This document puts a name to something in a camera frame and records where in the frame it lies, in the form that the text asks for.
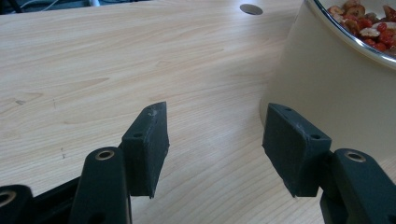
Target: food in bowl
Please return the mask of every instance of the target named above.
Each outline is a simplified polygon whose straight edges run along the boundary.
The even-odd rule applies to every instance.
[[[396,10],[383,6],[385,17],[366,13],[360,0],[347,0],[342,6],[327,10],[347,31],[365,44],[396,58]]]

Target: wooden table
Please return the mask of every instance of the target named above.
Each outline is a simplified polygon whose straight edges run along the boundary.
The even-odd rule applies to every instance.
[[[242,4],[262,8],[248,15]],[[320,223],[261,147],[259,101],[300,1],[156,0],[0,17],[0,186],[34,195],[166,101],[171,142],[134,223]],[[383,167],[396,179],[396,159]]]

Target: ceramic bowl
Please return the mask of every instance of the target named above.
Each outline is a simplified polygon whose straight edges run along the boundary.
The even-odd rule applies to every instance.
[[[327,12],[345,1],[305,0],[292,25],[268,103],[289,106],[332,139],[332,150],[353,148],[378,161],[396,155],[396,60],[350,35]],[[385,1],[361,0],[383,18]]]

